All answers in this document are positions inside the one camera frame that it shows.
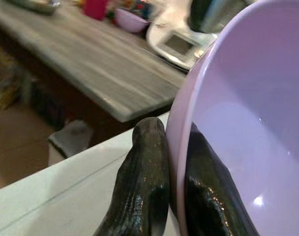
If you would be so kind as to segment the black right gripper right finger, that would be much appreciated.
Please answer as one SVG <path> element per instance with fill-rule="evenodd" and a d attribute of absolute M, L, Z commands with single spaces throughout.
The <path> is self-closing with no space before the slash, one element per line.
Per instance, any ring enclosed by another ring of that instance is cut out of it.
<path fill-rule="evenodd" d="M 182 236 L 251 236 L 253 223 L 230 171 L 195 123 L 178 176 Z"/>

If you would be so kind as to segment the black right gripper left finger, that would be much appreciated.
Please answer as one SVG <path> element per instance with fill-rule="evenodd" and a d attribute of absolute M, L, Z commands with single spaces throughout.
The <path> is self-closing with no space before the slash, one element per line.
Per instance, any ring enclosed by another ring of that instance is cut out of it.
<path fill-rule="evenodd" d="M 120 166 L 108 210 L 96 236 L 161 236 L 170 201 L 165 128 L 156 117 L 138 122 Z"/>

